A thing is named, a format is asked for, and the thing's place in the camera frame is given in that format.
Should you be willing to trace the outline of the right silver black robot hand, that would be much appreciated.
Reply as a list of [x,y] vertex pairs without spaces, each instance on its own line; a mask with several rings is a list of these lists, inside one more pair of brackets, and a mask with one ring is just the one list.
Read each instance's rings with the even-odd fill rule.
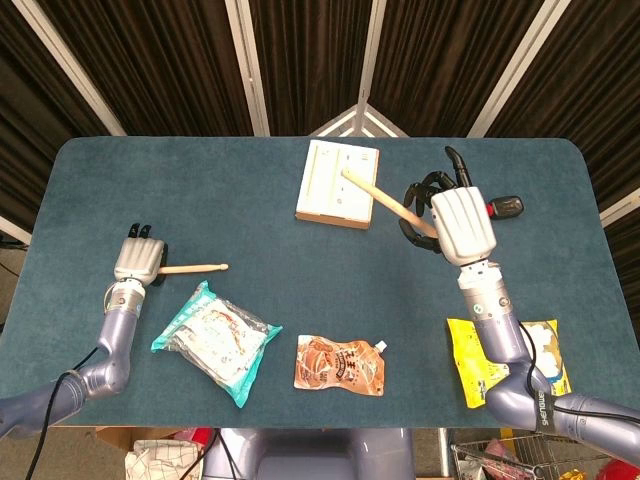
[[445,153],[452,162],[455,177],[432,171],[406,190],[403,206],[414,208],[421,218],[429,209],[436,235],[418,233],[409,221],[401,218],[399,226],[414,246],[443,254],[447,261],[464,266],[487,259],[496,247],[486,202],[472,185],[462,156],[451,146]]

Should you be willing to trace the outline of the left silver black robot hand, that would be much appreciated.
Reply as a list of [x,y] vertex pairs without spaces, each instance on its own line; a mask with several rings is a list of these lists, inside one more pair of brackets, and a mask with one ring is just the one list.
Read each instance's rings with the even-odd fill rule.
[[143,286],[159,286],[165,275],[159,272],[166,265],[168,245],[150,237],[150,225],[131,225],[114,267],[117,281],[134,279]]

